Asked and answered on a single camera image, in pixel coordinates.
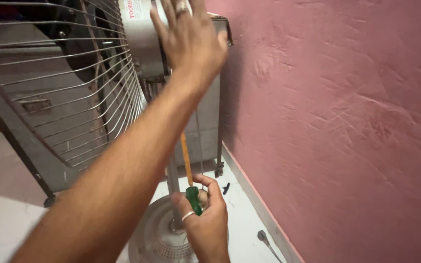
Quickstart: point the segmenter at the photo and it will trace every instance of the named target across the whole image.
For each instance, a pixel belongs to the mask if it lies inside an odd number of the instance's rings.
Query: ring
[[[187,214],[184,215],[184,217],[182,218],[182,221],[184,221],[186,218],[188,218],[190,215],[195,215],[196,213],[194,211],[191,211]]]
[[[178,4],[176,4],[175,13],[177,16],[180,15],[182,12],[188,12],[188,11],[189,11],[188,5],[186,5],[185,1],[180,1],[178,2]]]

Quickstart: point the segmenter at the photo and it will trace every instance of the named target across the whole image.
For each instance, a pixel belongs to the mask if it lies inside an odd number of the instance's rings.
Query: textured wall
[[[225,142],[304,260],[421,262],[421,1],[207,3]]]

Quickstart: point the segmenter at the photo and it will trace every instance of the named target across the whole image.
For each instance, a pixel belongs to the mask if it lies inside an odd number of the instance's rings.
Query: tiled floor
[[[224,176],[218,178],[221,186],[230,183],[224,196],[228,209],[229,252],[232,263],[276,263],[271,251],[257,238],[259,230],[265,230],[269,242],[286,262],[274,241],[262,224],[248,197],[243,192],[228,166]],[[180,179],[180,187],[187,187],[186,178]],[[168,194],[166,182],[161,182],[152,202]],[[46,211],[43,201],[46,196],[35,182],[24,164],[20,161],[9,143],[0,134],[0,263],[7,262],[26,234]],[[128,263],[125,248],[118,263]]]

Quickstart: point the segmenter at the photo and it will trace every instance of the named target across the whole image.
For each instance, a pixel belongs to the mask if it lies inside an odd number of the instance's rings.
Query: finger
[[[206,4],[204,0],[190,0],[191,9],[193,9],[193,15],[199,15],[207,17]]]
[[[171,196],[172,204],[178,208],[181,216],[187,215],[189,212],[193,211],[190,202],[186,199],[186,197],[181,193],[173,193]],[[197,215],[190,215],[184,220],[184,223],[189,223],[190,221],[195,220],[194,217]]]
[[[170,0],[161,0],[163,10],[168,20],[168,28],[172,30],[176,27],[176,14],[175,14],[175,5],[172,4]]]
[[[159,38],[163,40],[167,39],[168,30],[165,24],[161,21],[159,17],[159,12],[156,8],[151,9],[151,19]]]
[[[207,190],[209,190],[210,205],[219,202],[224,202],[224,198],[222,197],[222,193],[220,192],[219,184],[215,179],[204,175],[196,175],[193,177],[193,181],[202,183],[203,185],[207,186]]]
[[[217,35],[217,39],[219,40],[219,45],[222,48],[222,50],[228,50],[228,33],[227,31],[220,31]]]

